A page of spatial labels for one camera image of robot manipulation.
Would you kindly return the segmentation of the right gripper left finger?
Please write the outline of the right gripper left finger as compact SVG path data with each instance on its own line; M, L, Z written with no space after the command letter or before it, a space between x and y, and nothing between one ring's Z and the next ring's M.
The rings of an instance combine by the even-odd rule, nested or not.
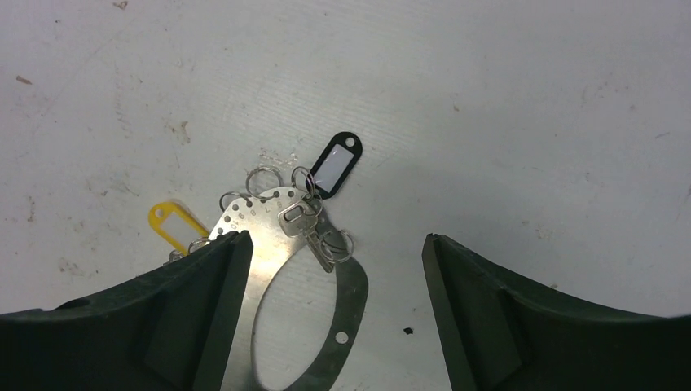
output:
M232 232L53 310L3 314L2 389L220 389L252 255Z

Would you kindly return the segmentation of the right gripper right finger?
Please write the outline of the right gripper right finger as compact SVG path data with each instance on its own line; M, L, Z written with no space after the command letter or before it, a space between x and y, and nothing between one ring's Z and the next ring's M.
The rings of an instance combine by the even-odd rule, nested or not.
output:
M565 294L445 235L421 254L454 390L687 390L690 318Z

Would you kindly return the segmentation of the yellow key tag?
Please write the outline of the yellow key tag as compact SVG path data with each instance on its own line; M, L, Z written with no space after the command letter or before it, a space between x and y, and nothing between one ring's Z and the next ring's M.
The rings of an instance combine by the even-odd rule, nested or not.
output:
M189 254L193 243L209 236L206 226L179 200L155 204L147 220L149 226L182 256Z

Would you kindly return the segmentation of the silver key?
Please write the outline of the silver key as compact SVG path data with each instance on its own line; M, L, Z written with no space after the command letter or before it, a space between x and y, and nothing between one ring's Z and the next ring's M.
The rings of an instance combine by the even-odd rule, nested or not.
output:
M316 231L319 214L304 200L288 206L278 214L279 226L287 237L301 238L326 273L335 269L323 251L321 239Z

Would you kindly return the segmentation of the black key tag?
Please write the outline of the black key tag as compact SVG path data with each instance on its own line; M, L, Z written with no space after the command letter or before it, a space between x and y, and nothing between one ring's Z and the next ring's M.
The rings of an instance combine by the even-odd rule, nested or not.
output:
M316 193L323 200L333 198L363 154L357 134L343 131L332 136L310 168Z

